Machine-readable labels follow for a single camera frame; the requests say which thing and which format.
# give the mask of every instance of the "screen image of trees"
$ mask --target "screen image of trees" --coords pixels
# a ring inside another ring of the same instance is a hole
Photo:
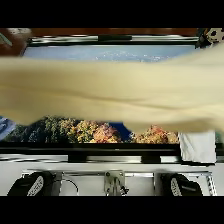
[[[128,131],[124,137],[123,129],[113,123],[76,120],[73,118],[45,116],[29,125],[16,125],[5,137],[7,142],[38,143],[179,143],[177,133],[167,132],[156,125],[141,134]]]

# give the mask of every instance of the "yellow fabric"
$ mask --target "yellow fabric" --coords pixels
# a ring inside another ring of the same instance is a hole
[[[0,59],[0,114],[124,122],[135,132],[223,130],[224,45],[157,63]]]

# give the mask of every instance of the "screen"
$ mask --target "screen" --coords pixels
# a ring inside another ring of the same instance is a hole
[[[76,45],[28,47],[24,57],[61,60],[103,60],[158,62],[195,50],[193,45]],[[0,120],[0,140],[38,143],[179,143],[177,133],[156,124],[144,133],[133,133],[122,123],[77,120],[46,114],[29,125],[17,125],[7,118]]]

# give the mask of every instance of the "cable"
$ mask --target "cable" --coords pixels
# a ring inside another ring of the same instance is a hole
[[[78,186],[77,186],[73,181],[71,181],[71,180],[67,180],[67,179],[54,180],[53,182],[51,182],[51,183],[48,184],[47,186],[49,186],[49,185],[51,185],[51,184],[53,184],[53,183],[55,183],[55,182],[57,182],[57,181],[61,181],[61,182],[63,182],[63,181],[68,181],[68,182],[71,182],[71,183],[76,187],[77,196],[79,196],[79,188],[78,188]]]

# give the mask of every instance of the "black border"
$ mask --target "black border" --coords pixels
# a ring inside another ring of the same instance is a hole
[[[72,45],[195,45],[197,41],[130,41],[130,35],[101,35],[96,41],[56,42],[55,37],[49,42],[35,42],[36,38],[27,40],[23,56],[28,47],[72,46]],[[41,154],[41,155],[77,155],[77,156],[181,156],[180,144],[137,144],[137,143],[13,143],[0,142],[0,153],[4,154]],[[224,156],[222,143],[216,144],[217,156]]]

